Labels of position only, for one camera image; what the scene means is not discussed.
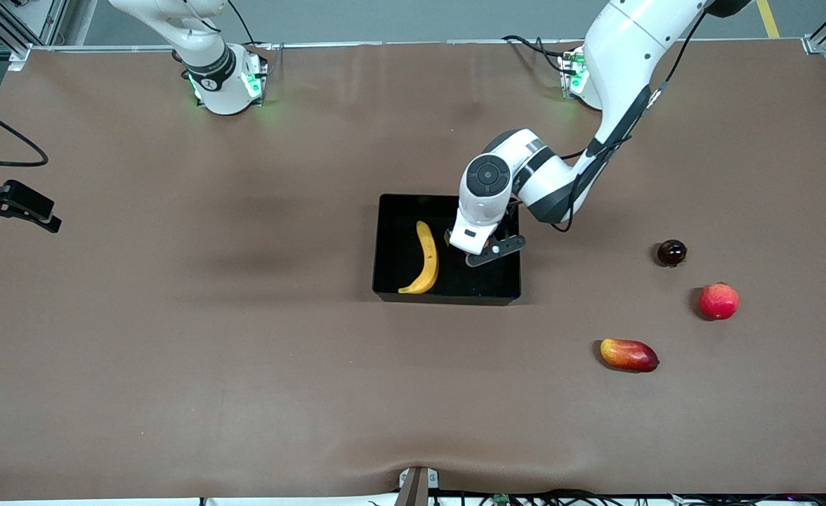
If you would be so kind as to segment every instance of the brown table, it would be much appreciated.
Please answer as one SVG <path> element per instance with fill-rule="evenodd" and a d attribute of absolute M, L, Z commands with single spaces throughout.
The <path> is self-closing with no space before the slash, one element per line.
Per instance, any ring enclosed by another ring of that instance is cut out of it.
<path fill-rule="evenodd" d="M 599 115 L 559 86 L 504 45 L 289 49 L 264 107 L 217 117 L 168 54 L 35 51 L 0 117 L 53 162 L 0 182 L 63 228 L 0 228 L 0 499 L 376 493 L 408 465 L 826 492 L 826 63 L 799 41 L 692 45 L 571 233 L 523 217 L 515 305 L 371 293 L 379 195 L 454 193 L 505 129 L 584 147 Z M 685 266 L 651 262 L 669 238 Z M 718 281 L 743 306 L 708 323 Z M 660 368 L 605 368 L 604 337 Z"/>

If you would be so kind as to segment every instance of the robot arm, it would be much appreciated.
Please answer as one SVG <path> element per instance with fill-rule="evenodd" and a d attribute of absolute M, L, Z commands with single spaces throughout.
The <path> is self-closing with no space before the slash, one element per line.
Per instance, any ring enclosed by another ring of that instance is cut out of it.
<path fill-rule="evenodd" d="M 225 0 L 110 0 L 176 49 L 198 99 L 217 115 L 235 115 L 263 98 L 266 69 L 258 55 L 226 44 L 210 16 Z"/>
<path fill-rule="evenodd" d="M 603 111 L 597 134 L 573 166 L 528 129 L 495 138 L 467 166 L 451 244 L 483 252 L 507 202 L 516 195 L 538 221 L 567 221 L 651 99 L 650 77 L 660 58 L 706 7 L 731 15 L 749 0 L 610 0 L 584 39 L 584 64 Z"/>

